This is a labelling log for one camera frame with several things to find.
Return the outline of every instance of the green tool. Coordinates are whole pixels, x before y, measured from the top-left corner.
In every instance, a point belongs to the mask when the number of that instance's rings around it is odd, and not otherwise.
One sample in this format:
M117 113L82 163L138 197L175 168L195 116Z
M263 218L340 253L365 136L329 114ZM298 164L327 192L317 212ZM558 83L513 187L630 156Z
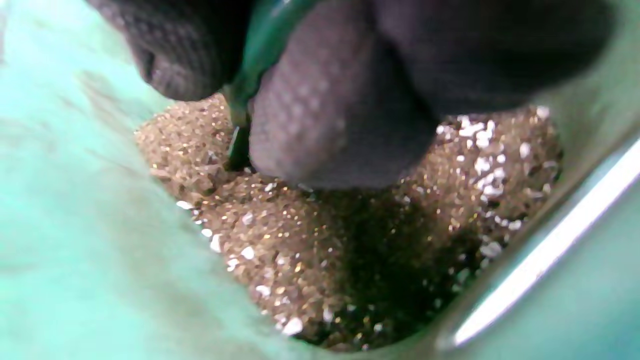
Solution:
M231 84L223 89L235 127L225 168L239 171L250 165L249 100L260 87L262 75L284 51L289 34L320 0L257 0L244 47L243 62Z

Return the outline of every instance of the glittery gold particle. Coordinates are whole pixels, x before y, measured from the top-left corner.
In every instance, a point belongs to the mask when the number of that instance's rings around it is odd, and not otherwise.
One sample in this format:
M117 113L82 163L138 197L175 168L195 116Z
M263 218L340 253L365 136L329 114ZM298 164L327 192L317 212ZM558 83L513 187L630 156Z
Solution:
M561 151L545 108L446 118L414 175L380 192L308 192L221 164L220 96L136 139L211 249L283 333L334 351L399 341L443 310L544 203Z

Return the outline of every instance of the gloved hand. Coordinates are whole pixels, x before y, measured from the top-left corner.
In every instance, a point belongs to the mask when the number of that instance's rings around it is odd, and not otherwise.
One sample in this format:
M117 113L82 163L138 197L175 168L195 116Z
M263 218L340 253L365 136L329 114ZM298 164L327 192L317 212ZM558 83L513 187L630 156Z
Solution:
M238 70L251 0L87 0L145 81L203 99ZM258 171L379 188L424 157L441 115L500 111L587 69L614 27L604 0L324 0L250 103Z

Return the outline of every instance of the shiny mineral grain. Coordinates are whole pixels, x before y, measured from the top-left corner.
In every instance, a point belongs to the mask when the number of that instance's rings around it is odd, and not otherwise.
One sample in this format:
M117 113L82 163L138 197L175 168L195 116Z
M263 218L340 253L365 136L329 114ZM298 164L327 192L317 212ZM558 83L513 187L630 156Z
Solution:
M136 133L151 171L282 332L335 351L425 326L544 203L561 149L546 108L447 118L413 176L379 192L309 192L221 167L222 97Z

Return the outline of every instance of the green container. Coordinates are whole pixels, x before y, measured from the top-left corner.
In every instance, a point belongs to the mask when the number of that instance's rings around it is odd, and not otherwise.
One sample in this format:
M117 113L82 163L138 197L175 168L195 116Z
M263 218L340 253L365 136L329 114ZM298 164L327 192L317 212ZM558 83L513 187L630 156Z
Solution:
M274 330L149 176L132 132L169 102L120 37L82 0L0 0L0 359L640 359L640 2L616 4L607 55L540 99L566 170L521 241L424 332L337 355Z

